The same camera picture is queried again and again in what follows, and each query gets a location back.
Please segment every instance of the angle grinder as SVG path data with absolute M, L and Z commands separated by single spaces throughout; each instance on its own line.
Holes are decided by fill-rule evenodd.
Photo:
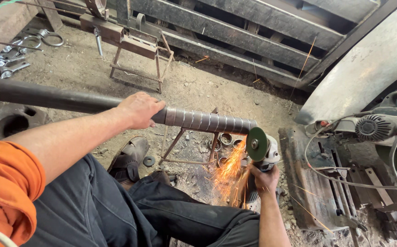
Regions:
M 278 154 L 278 142 L 259 127 L 252 128 L 247 134 L 246 152 L 252 159 L 252 165 L 262 172 L 270 171 L 281 158 Z M 245 189 L 245 204 L 255 202 L 258 199 L 258 192 L 253 174 L 249 175 Z

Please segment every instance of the dirt floor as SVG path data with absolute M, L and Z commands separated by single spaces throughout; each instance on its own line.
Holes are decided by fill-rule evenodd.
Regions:
M 163 94 L 156 91 L 156 82 L 127 75 L 122 71 L 116 71 L 114 79 L 109 79 L 109 64 L 114 58 L 116 47 L 102 43 L 104 58 L 101 58 L 97 52 L 93 34 L 69 26 L 64 26 L 59 33 L 66 40 L 65 45 L 58 48 L 42 45 L 44 52 L 29 53 L 27 61 L 31 65 L 18 71 L 11 79 L 121 98 L 138 91 L 145 91 L 153 97 L 165 100 L 169 106 L 191 110 L 210 112 L 218 107 L 221 114 L 255 119 L 267 134 L 278 141 L 278 129 L 294 124 L 293 119 L 300 107 L 288 100 L 291 90 L 269 87 L 264 82 L 253 84 L 252 82 L 256 79 L 254 74 L 227 65 L 223 67 L 200 63 L 191 65 L 187 59 L 180 63 L 179 60 L 182 58 L 179 57 L 176 57 L 176 62 L 173 62 L 168 69 L 168 75 L 163 83 Z M 119 65 L 133 71 L 156 74 L 154 60 L 128 51 L 122 51 Z M 166 62 L 162 61 L 161 67 L 164 68 L 165 65 Z M 45 108 L 42 110 L 46 111 L 55 122 L 85 115 Z M 178 179 L 174 182 L 175 188 L 198 201 L 214 203 L 215 198 L 220 195 L 212 189 L 213 183 L 205 179 L 211 176 L 203 166 L 167 162 L 158 165 L 164 130 L 165 126 L 157 125 L 155 128 L 146 130 L 126 131 L 99 145 L 92 151 L 92 154 L 105 168 L 108 168 L 114 155 L 128 140 L 139 135 L 145 136 L 151 146 L 148 155 L 154 156 L 156 163 L 152 167 L 141 165 L 139 169 L 141 177 L 155 169 L 163 169 L 169 175 L 178 175 Z M 172 143 L 179 130 L 179 127 L 168 127 L 166 148 Z M 205 161 L 209 158 L 209 149 L 205 142 L 210 138 L 212 136 L 208 133 L 187 132 L 174 147 L 170 157 L 180 160 Z M 279 163 L 279 168 L 282 173 L 279 186 L 288 189 L 282 163 Z M 281 197 L 280 208 L 294 246 L 346 247 L 353 245 L 348 230 L 336 233 L 336 241 L 323 238 L 321 233 L 299 230 L 293 211 L 289 210 L 291 201 L 288 195 Z M 369 220 L 368 235 L 371 246 L 380 246 L 383 239 L 374 211 L 363 210 L 360 212 L 360 218 Z M 370 246 L 363 237 L 360 241 L 361 246 Z M 172 240 L 172 246 L 187 245 Z M 384 243 L 382 246 L 397 246 L 397 242 Z

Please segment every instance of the orange sleeve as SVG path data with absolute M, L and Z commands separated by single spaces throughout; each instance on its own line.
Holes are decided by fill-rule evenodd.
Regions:
M 35 231 L 32 201 L 44 187 L 45 174 L 39 160 L 16 143 L 0 141 L 0 232 L 17 245 L 25 243 Z

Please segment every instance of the foot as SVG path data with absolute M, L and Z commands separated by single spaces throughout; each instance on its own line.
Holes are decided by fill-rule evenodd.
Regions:
M 161 182 L 166 185 L 170 185 L 169 183 L 169 176 L 165 171 L 159 170 L 159 171 L 153 171 L 150 176 L 153 177 L 154 181 Z
M 145 137 L 131 139 L 113 158 L 107 172 L 119 183 L 130 188 L 140 177 L 139 165 L 148 152 L 150 145 Z

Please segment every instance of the green cutting disc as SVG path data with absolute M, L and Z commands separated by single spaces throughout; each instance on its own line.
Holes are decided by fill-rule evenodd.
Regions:
M 266 133 L 260 127 L 253 127 L 246 138 L 247 154 L 253 161 L 261 161 L 267 154 L 267 148 Z

